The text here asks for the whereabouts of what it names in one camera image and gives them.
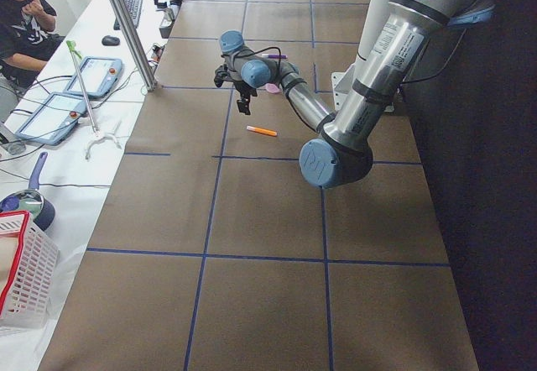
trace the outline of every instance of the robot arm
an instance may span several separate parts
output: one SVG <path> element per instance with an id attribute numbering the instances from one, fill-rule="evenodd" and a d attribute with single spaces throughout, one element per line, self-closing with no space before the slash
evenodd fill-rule
<path id="1" fill-rule="evenodd" d="M 300 169 L 313 186 L 330 188 L 360 180 L 373 165 L 368 136 L 427 39 L 447 25 L 471 25 L 491 17 L 493 0 L 389 0 L 389 17 L 335 114 L 288 62 L 256 56 L 237 31 L 220 38 L 224 65 L 215 83 L 232 81 L 239 111 L 266 83 L 279 84 L 295 111 L 318 133 L 300 151 Z"/>

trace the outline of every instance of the person's arm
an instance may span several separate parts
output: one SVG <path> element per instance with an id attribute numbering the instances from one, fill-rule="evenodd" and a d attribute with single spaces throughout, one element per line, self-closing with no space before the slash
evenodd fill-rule
<path id="1" fill-rule="evenodd" d="M 46 60 L 35 59 L 23 54 L 14 54 L 8 58 L 3 58 L 3 61 L 8 65 L 25 69 L 26 71 L 42 71 L 47 64 Z"/>
<path id="2" fill-rule="evenodd" d="M 22 10 L 23 13 L 34 16 L 41 28 L 45 31 L 50 32 L 55 30 L 56 17 L 45 12 L 40 0 L 33 0 L 24 6 Z"/>

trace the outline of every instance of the orange marker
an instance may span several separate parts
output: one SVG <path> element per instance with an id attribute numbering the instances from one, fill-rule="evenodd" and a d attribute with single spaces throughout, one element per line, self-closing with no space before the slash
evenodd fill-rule
<path id="1" fill-rule="evenodd" d="M 255 126 L 247 126 L 246 127 L 246 130 L 249 130 L 250 132 L 255 132 L 255 133 L 261 133 L 261 134 L 266 134 L 268 136 L 278 136 L 278 132 L 274 131 L 274 130 L 268 130 L 268 129 L 263 129 L 263 128 L 256 128 Z"/>

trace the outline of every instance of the black wall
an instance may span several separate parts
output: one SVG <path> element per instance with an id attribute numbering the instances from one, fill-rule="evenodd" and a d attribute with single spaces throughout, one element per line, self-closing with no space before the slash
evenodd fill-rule
<path id="1" fill-rule="evenodd" d="M 537 370 L 537 0 L 496 0 L 404 86 L 477 362 Z M 445 62 L 443 31 L 412 74 Z"/>

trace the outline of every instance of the brown tiled surface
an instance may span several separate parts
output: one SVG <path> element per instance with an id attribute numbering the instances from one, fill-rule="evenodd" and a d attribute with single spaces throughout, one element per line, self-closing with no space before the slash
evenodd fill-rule
<path id="1" fill-rule="evenodd" d="M 185 0 L 41 370 L 477 370 L 408 119 L 320 191 L 284 96 L 213 83 L 239 29 L 332 105 L 367 1 Z"/>

